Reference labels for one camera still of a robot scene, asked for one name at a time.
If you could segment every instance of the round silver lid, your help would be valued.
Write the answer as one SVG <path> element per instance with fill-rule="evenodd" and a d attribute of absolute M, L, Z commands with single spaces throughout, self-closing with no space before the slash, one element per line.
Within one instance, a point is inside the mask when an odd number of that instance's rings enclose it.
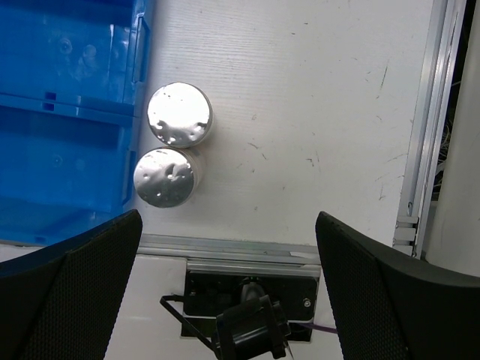
<path fill-rule="evenodd" d="M 164 144 L 190 147 L 201 142 L 213 121 L 209 99 L 195 86 L 174 82 L 158 89 L 148 103 L 153 134 Z"/>
<path fill-rule="evenodd" d="M 190 161 L 173 148 L 159 148 L 143 155 L 133 174 L 139 196 L 158 208 L 172 208 L 187 201 L 194 189 Z"/>

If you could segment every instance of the white tabletop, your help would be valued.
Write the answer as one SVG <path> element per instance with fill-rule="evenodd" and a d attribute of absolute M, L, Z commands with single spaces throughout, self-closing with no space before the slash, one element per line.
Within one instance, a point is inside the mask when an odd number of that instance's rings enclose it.
<path fill-rule="evenodd" d="M 432 2 L 159 1 L 147 97 L 194 84 L 216 124 L 189 202 L 136 198 L 144 233 L 314 245 L 323 210 L 391 244 Z"/>

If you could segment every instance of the blue bin compartment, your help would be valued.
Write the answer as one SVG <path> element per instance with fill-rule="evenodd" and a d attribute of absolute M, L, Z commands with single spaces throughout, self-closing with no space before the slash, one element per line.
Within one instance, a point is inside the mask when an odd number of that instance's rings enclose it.
<path fill-rule="evenodd" d="M 131 198 L 154 0 L 0 0 L 0 239 L 53 244 Z"/>

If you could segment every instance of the metallic lid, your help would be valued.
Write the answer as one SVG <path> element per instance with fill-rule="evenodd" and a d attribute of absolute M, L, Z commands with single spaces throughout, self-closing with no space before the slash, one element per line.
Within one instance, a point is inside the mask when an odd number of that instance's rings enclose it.
<path fill-rule="evenodd" d="M 158 89 L 148 103 L 153 134 L 164 144 L 187 148 L 205 139 L 213 122 L 209 99 L 195 86 L 174 82 Z"/>
<path fill-rule="evenodd" d="M 195 187 L 191 160 L 174 148 L 158 148 L 143 155 L 133 174 L 139 196 L 158 208 L 172 208 L 188 200 Z"/>

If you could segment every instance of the cylindrical can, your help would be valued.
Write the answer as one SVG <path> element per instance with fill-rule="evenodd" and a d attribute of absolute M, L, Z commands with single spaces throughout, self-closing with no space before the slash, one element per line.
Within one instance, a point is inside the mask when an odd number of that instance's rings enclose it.
<path fill-rule="evenodd" d="M 205 160 L 196 149 L 156 148 L 136 165 L 133 183 L 140 198 L 158 208 L 185 203 L 202 180 Z"/>
<path fill-rule="evenodd" d="M 148 103 L 151 132 L 164 144 L 189 148 L 201 143 L 214 120 L 212 105 L 197 87 L 174 82 L 159 88 Z"/>

